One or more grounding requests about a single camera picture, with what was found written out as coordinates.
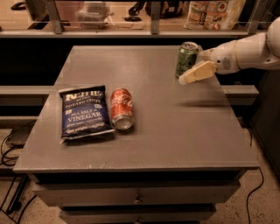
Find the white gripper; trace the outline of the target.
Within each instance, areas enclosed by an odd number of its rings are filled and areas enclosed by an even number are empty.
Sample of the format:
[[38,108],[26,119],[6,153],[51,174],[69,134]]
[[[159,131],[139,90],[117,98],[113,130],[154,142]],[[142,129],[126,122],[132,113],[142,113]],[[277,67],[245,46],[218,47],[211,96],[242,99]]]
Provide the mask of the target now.
[[217,74],[234,74],[239,72],[240,68],[236,59],[235,45],[236,40],[206,50],[200,45],[197,56],[199,63],[180,75],[178,82],[181,85],[186,85],[208,79],[215,72]]

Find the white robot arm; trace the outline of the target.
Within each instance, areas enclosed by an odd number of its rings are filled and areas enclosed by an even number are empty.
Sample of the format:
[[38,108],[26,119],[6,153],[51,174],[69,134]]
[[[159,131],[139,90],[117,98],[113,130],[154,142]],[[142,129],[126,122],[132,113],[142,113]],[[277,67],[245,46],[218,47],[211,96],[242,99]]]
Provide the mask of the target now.
[[280,68],[280,17],[266,32],[200,51],[195,64],[178,77],[178,82],[186,85],[215,74],[234,74],[247,68]]

